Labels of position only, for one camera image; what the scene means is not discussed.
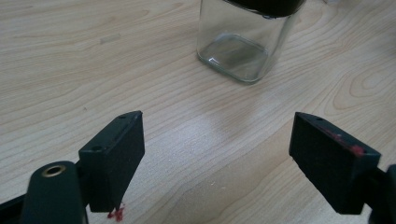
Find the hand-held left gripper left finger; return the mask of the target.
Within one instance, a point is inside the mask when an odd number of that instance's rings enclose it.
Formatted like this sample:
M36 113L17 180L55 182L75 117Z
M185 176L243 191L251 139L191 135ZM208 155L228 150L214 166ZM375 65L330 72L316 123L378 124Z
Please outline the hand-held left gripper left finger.
M117 116L78 152L80 170L89 180L87 204L92 212L120 209L144 154L141 111Z

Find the glass jar with black lid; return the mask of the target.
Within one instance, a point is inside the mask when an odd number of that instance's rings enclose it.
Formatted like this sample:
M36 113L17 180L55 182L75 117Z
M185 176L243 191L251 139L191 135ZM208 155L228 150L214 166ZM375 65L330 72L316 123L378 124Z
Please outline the glass jar with black lid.
M275 65L306 0L201 0L197 55L245 83Z

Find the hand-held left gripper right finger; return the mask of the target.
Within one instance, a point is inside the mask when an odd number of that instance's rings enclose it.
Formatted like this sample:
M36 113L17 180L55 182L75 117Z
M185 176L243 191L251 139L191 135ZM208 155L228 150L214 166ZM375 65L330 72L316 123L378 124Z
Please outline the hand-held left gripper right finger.
M337 213L361 213L364 177L379 164L379 152L326 119L297 112L289 154Z

